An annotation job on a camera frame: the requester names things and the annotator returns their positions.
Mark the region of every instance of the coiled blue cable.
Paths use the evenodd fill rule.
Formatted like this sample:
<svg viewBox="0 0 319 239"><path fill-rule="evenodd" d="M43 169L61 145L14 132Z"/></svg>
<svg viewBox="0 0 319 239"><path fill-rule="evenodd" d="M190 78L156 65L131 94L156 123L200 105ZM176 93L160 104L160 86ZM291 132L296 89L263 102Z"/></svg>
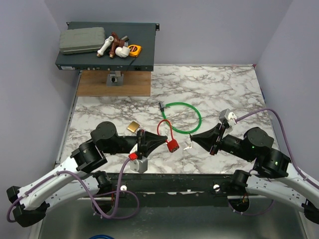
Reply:
<svg viewBox="0 0 319 239"><path fill-rule="evenodd" d="M93 236L89 239L114 239L113 237L110 237L110 236L107 236L107 235L96 235L96 236Z"/></svg>

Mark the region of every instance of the marble surface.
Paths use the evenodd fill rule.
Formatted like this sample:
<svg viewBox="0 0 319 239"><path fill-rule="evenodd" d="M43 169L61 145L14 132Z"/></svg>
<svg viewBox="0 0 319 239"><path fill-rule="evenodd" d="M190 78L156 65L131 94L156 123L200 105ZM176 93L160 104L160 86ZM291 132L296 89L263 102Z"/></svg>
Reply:
<svg viewBox="0 0 319 239"><path fill-rule="evenodd" d="M158 102L187 102L195 106L202 115L202 126L196 132L204 132L218 123L220 112L231 109L238 117L265 106L255 70L245 67L190 67L155 66L152 72L150 97L79 97L63 149L63 161L82 142L90 138L90 132L103 121L111 121L119 135L133 135L126 128L135 120L147 131L156 133L162 119ZM165 110L172 124L182 130L197 126L196 113L185 107ZM232 135L242 138L250 128L258 126L274 137L267 113L260 113L239 122ZM163 124L161 134L169 135ZM149 156L146 173L233 173L236 169L250 170L253 166L225 152L210 156L196 143L183 150L189 136L174 133L180 149L170 153L161 145ZM99 170L119 172L127 155L107 155L108 163ZM125 172L132 172L129 167Z"/></svg>

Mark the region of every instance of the white label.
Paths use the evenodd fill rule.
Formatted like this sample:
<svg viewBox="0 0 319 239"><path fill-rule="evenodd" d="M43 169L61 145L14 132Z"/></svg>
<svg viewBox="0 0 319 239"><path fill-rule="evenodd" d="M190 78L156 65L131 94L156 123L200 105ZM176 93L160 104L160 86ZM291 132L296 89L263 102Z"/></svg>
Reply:
<svg viewBox="0 0 319 239"><path fill-rule="evenodd" d="M72 66L61 66L62 70L74 70L75 68Z"/></svg>

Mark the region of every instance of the wall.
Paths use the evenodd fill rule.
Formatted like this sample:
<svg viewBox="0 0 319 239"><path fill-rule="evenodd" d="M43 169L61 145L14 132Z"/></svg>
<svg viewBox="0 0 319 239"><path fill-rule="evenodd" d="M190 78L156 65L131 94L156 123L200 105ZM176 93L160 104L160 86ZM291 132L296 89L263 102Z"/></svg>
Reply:
<svg viewBox="0 0 319 239"><path fill-rule="evenodd" d="M160 23L157 64L254 64L292 0L44 0L67 21Z"/></svg>
<svg viewBox="0 0 319 239"><path fill-rule="evenodd" d="M29 228L6 222L5 191L52 168L75 72L54 65L60 31L43 1L5 1L0 22L0 237L26 239Z"/></svg>
<svg viewBox="0 0 319 239"><path fill-rule="evenodd" d="M282 117L301 169L319 180L319 1L294 0L258 62L266 104ZM280 135L278 124L276 135ZM279 137L281 149L285 149ZM319 226L313 228L319 238Z"/></svg>

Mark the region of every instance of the brown wooden panel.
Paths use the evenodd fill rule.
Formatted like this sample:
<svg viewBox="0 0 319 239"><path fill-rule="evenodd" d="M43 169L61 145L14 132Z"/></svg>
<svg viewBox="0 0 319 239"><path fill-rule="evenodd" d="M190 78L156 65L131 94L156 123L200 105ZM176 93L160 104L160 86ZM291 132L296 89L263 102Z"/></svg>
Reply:
<svg viewBox="0 0 319 239"><path fill-rule="evenodd" d="M106 86L109 71L83 71L77 96L150 96L151 72L123 72L122 86Z"/></svg>

